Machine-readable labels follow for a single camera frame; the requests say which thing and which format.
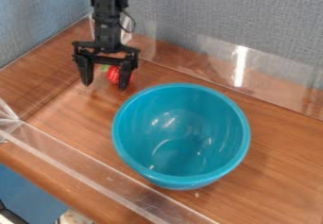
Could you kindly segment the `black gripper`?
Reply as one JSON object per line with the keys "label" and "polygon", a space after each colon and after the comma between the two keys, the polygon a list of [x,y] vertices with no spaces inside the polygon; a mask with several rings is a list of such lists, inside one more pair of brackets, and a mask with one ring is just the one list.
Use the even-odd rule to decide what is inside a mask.
{"label": "black gripper", "polygon": [[72,42],[73,60],[78,66],[80,81],[84,86],[93,82],[94,64],[120,66],[118,89],[129,84],[132,70],[137,68],[140,50],[121,43],[121,13],[92,14],[94,39]]}

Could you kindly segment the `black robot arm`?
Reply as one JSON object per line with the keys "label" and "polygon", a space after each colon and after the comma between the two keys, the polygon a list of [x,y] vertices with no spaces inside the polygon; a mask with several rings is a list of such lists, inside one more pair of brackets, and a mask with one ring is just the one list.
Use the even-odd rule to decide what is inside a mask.
{"label": "black robot arm", "polygon": [[120,67],[118,89],[129,84],[132,71],[138,65],[140,49],[121,43],[121,13],[128,7],[126,0],[90,0],[93,7],[94,39],[72,42],[73,60],[78,66],[84,86],[93,82],[94,64]]}

